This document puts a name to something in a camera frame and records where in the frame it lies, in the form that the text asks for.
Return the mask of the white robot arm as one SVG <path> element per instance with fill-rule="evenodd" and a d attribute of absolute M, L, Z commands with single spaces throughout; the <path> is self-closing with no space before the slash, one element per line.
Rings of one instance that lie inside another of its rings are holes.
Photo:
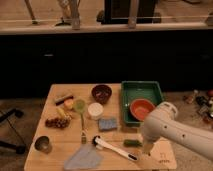
<path fill-rule="evenodd" d="M 160 103 L 141 125 L 142 152 L 149 154 L 161 137 L 213 161 L 213 133 L 176 121 L 178 110 L 170 102 Z"/>

